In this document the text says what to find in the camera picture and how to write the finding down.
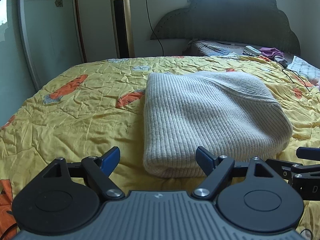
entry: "black power cord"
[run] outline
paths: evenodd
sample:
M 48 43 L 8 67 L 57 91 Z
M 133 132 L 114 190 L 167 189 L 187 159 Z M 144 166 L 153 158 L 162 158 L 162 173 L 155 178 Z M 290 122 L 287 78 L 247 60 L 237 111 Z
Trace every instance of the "black power cord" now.
M 9 226 L 9 228 L 2 234 L 2 236 L 0 237 L 0 240 L 3 240 L 5 238 L 5 236 L 15 227 L 17 226 L 17 223 L 14 223 L 13 225 Z
M 146 0 L 146 6 L 147 6 L 147 13 L 148 13 L 148 19 L 149 19 L 149 24 L 150 24 L 150 28 L 153 32 L 153 34 L 156 36 L 157 40 L 159 41 L 161 48 L 162 48 L 162 57 L 164 57 L 164 50 L 163 50 L 163 46 L 160 42 L 160 40 L 158 39 L 158 36 L 155 34 L 155 32 L 153 31 L 152 25 L 151 25 L 151 21 L 150 21 L 150 16 L 149 16 L 149 10 L 148 10 L 148 0 Z

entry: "ribbed knit fabric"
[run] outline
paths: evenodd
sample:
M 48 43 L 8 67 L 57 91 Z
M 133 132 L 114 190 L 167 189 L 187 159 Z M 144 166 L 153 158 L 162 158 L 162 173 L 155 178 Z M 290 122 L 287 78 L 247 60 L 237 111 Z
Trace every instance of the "ribbed knit fabric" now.
M 195 152 L 238 161 L 284 150 L 292 126 L 268 88 L 247 73 L 151 73 L 144 108 L 144 159 L 150 174 L 199 177 Z

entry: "metal bolt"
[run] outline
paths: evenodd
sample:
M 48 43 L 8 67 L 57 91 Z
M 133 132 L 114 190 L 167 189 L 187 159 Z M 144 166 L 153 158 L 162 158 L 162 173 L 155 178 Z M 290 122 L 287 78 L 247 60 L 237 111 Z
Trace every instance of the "metal bolt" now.
M 122 191 L 119 189 L 109 189 L 107 191 L 108 197 L 120 197 L 122 195 Z
M 210 194 L 210 191 L 206 188 L 197 188 L 193 191 L 193 194 L 198 197 L 206 197 Z

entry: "gold tower heater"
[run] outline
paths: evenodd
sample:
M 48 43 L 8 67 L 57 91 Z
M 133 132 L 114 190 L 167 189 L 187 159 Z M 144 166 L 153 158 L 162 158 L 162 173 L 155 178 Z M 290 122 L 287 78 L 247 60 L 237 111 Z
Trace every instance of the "gold tower heater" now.
M 130 0 L 111 0 L 113 31 L 118 58 L 134 58 Z

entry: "gray upholstered headboard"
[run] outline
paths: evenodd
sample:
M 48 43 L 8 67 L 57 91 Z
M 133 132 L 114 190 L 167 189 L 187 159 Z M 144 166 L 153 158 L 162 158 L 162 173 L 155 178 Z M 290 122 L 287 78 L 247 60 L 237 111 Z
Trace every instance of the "gray upholstered headboard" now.
M 166 14 L 154 31 L 159 39 L 234 41 L 300 55 L 299 40 L 276 0 L 192 0 L 190 7 Z

